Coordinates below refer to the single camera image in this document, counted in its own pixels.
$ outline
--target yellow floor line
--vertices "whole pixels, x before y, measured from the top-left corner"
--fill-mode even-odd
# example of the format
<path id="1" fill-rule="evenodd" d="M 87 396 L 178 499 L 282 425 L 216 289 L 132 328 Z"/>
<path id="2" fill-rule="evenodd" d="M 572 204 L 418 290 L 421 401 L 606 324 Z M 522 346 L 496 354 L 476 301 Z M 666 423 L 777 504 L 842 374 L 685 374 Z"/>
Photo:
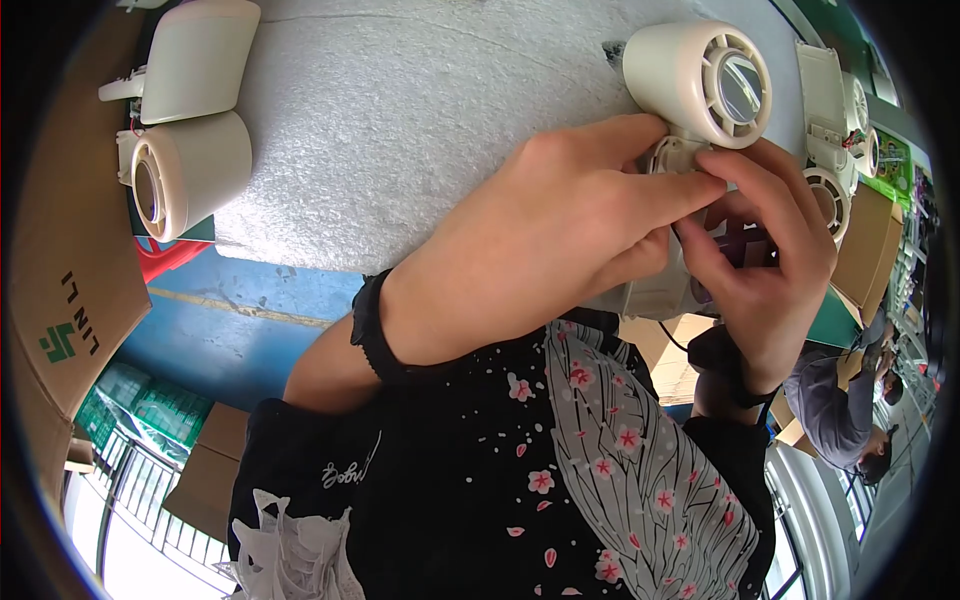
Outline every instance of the yellow floor line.
<path id="1" fill-rule="evenodd" d="M 171 292 L 170 290 L 163 290 L 157 287 L 149 287 L 149 286 L 147 287 L 147 291 L 153 294 L 154 296 L 169 298 L 170 300 L 180 300 L 182 302 L 190 302 L 191 304 L 197 304 L 198 306 L 205 306 L 207 308 L 227 310 L 229 312 L 237 313 L 238 315 L 243 315 L 244 317 L 258 317 L 260 319 L 272 319 L 274 321 L 281 321 L 284 323 L 293 323 L 293 324 L 306 325 L 308 327 L 317 327 L 318 329 L 326 329 L 331 325 L 333 325 L 333 322 L 328 321 L 327 319 L 317 319 L 315 317 L 305 317 L 303 315 L 294 315 L 292 313 L 282 313 L 275 310 L 270 310 L 268 308 L 258 308 L 256 306 L 245 306 L 244 304 L 237 304 L 232 300 L 216 300 L 214 298 L 192 296 L 190 294 L 182 294 L 180 292 Z"/>

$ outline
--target blue floor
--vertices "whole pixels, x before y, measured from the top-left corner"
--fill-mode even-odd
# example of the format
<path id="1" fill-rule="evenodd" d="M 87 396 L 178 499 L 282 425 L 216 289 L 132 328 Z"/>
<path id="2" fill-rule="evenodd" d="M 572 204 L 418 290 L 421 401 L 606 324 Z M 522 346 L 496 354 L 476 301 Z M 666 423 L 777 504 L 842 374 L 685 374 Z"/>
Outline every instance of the blue floor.
<path id="1" fill-rule="evenodd" d="M 287 374 L 363 278 L 224 258 L 211 247 L 148 285 L 154 308 L 116 360 L 251 410 L 280 396 Z"/>

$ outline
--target gray shirt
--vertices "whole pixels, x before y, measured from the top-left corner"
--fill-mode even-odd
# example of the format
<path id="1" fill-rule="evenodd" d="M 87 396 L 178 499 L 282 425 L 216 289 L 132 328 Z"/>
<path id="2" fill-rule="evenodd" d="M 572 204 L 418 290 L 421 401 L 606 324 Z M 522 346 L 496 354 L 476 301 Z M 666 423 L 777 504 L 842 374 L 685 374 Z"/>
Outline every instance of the gray shirt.
<path id="1" fill-rule="evenodd" d="M 855 472 L 874 424 L 874 373 L 882 339 L 870 344 L 846 392 L 837 387 L 840 349 L 807 342 L 783 392 L 810 443 L 830 465 Z"/>

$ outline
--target white foam sheet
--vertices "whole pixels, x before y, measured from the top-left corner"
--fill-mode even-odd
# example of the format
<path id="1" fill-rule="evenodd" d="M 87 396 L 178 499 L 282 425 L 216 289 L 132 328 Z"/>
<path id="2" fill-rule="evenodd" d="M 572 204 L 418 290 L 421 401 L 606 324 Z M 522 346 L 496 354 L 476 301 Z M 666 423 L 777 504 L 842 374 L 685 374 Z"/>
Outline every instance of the white foam sheet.
<path id="1" fill-rule="evenodd" d="M 636 104 L 601 44 L 717 18 L 771 70 L 766 137 L 798 156 L 796 35 L 768 0 L 259 0 L 237 111 L 247 191 L 216 214 L 220 254 L 378 273 L 535 132 Z"/>

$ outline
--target person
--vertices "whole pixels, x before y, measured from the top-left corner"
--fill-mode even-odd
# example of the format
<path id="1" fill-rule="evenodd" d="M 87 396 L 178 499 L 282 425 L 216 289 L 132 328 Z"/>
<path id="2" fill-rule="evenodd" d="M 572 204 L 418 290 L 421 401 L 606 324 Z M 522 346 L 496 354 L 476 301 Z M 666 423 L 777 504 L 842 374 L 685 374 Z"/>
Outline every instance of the person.
<path id="1" fill-rule="evenodd" d="M 883 324 L 882 314 L 879 318 Z M 890 405 L 900 401 L 903 393 L 900 378 L 890 372 L 895 359 L 890 345 L 896 330 L 889 321 L 871 329 L 880 335 L 867 338 L 870 344 L 864 350 L 863 367 L 846 392 L 837 386 L 837 362 L 843 354 L 813 341 L 804 343 L 783 384 L 790 410 L 820 457 L 834 468 L 859 473 L 866 485 L 877 483 L 891 461 L 892 432 L 874 424 L 875 387 Z"/>
<path id="2" fill-rule="evenodd" d="M 250 415 L 228 529 L 243 589 L 760 595 L 775 532 L 757 407 L 790 373 L 835 247 L 786 151 L 759 140 L 698 154 L 702 172 L 639 175 L 666 133 L 640 114 L 533 136 L 364 285 Z M 689 217 L 711 204 L 763 225 L 779 267 L 734 269 Z M 576 308 L 661 270 L 671 227 L 737 356 L 713 374 L 731 397 L 683 428 L 617 317 Z"/>

